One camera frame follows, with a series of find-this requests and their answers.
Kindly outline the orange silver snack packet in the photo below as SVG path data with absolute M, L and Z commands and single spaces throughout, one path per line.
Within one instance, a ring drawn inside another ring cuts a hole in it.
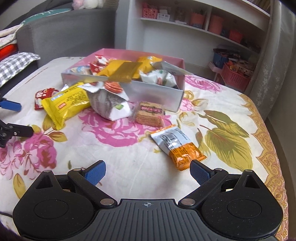
M 207 158 L 176 125 L 161 128 L 150 136 L 179 171 L 188 169 L 192 160 L 201 162 Z

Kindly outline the red strawberry snack packet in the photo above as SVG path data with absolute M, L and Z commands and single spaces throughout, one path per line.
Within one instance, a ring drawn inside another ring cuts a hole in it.
M 35 110 L 43 109 L 42 100 L 52 97 L 54 94 L 57 94 L 59 90 L 55 88 L 46 88 L 43 90 L 39 90 L 35 94 Z

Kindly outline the yellow snack packet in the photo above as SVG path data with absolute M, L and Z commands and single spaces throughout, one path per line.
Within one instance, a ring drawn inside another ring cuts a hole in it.
M 90 107 L 87 92 L 80 87 L 83 84 L 83 82 L 78 82 L 41 101 L 44 110 L 53 122 L 55 130 L 61 130 L 66 120 Z

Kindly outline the white peach snack bag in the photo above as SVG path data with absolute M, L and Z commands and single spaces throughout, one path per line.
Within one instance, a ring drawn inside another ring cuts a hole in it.
M 116 121 L 132 114 L 130 99 L 120 86 L 116 89 L 115 86 L 107 87 L 104 82 L 93 82 L 79 87 L 86 91 L 91 107 L 101 117 Z

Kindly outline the red folded cloth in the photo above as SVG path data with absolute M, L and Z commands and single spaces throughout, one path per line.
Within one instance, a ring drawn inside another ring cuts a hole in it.
M 0 61 L 6 59 L 7 57 L 15 54 L 18 51 L 17 44 L 9 44 L 0 49 Z

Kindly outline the brown wafer biscuit packet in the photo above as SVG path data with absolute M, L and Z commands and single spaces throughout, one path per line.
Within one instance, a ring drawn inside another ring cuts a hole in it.
M 141 101 L 135 111 L 135 121 L 141 125 L 160 128 L 164 126 L 164 115 L 161 104 Z

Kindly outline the teal cushion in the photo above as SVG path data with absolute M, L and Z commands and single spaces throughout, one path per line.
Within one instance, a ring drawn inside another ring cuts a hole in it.
M 45 17 L 48 17 L 48 16 L 53 16 L 53 15 L 57 15 L 57 14 L 61 14 L 61 13 L 66 13 L 66 12 L 69 12 L 69 11 L 72 11 L 72 9 L 51 9 L 51 10 L 48 10 L 48 11 L 44 11 L 42 13 L 32 15 L 32 16 L 26 18 L 25 20 L 23 20 L 20 24 L 24 25 L 24 24 L 27 24 L 29 22 L 32 22 L 32 21 L 35 21 L 35 20 L 38 20 L 38 19 L 41 19 L 41 18 L 45 18 Z

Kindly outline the grey sofa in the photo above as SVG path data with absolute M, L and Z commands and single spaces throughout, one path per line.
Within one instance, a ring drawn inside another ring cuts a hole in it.
M 1 29 L 19 25 L 26 18 L 51 9 L 72 11 L 41 18 L 16 33 L 18 50 L 38 54 L 39 68 L 59 57 L 87 56 L 114 47 L 118 1 L 105 1 L 101 9 L 72 8 L 73 1 L 1 1 Z

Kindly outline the gold wafer bar packet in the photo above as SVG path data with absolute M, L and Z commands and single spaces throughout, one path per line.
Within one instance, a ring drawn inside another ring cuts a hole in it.
M 141 62 L 125 62 L 108 78 L 111 82 L 130 83 Z

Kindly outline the yellow cake packet middle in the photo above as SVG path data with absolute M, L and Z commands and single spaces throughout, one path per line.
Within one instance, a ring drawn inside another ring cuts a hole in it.
M 125 62 L 130 62 L 130 61 L 111 60 L 109 64 L 96 75 L 110 77 Z

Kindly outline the white lace curtain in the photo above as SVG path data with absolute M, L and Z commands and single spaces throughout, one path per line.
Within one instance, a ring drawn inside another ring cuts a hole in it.
M 263 120 L 271 112 L 295 50 L 295 14 L 283 1 L 272 1 L 267 36 L 246 89 Z

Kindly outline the silver grey snack packet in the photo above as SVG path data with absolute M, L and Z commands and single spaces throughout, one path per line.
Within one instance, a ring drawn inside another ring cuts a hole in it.
M 152 63 L 153 68 L 158 69 L 158 70 L 166 70 L 167 72 L 171 73 L 172 75 L 193 75 L 193 73 L 180 68 L 176 65 L 173 65 L 171 63 L 168 63 L 167 61 L 159 61 Z

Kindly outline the yellow cake packet back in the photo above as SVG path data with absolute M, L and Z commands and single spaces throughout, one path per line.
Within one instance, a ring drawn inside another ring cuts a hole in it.
M 142 56 L 137 59 L 137 62 L 140 63 L 137 70 L 135 71 L 133 75 L 133 79 L 140 79 L 140 73 L 147 74 L 151 72 L 153 68 L 153 64 L 156 62 L 162 61 L 162 58 L 158 58 L 155 56 Z

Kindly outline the pink cup right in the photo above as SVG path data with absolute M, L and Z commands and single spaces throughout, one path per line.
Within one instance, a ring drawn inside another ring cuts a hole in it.
M 224 18 L 216 15 L 211 15 L 208 31 L 216 35 L 221 35 Z

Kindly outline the pink cup left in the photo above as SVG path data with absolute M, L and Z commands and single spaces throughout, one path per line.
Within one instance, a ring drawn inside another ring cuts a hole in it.
M 205 21 L 205 15 L 198 13 L 191 13 L 190 26 L 202 29 Z

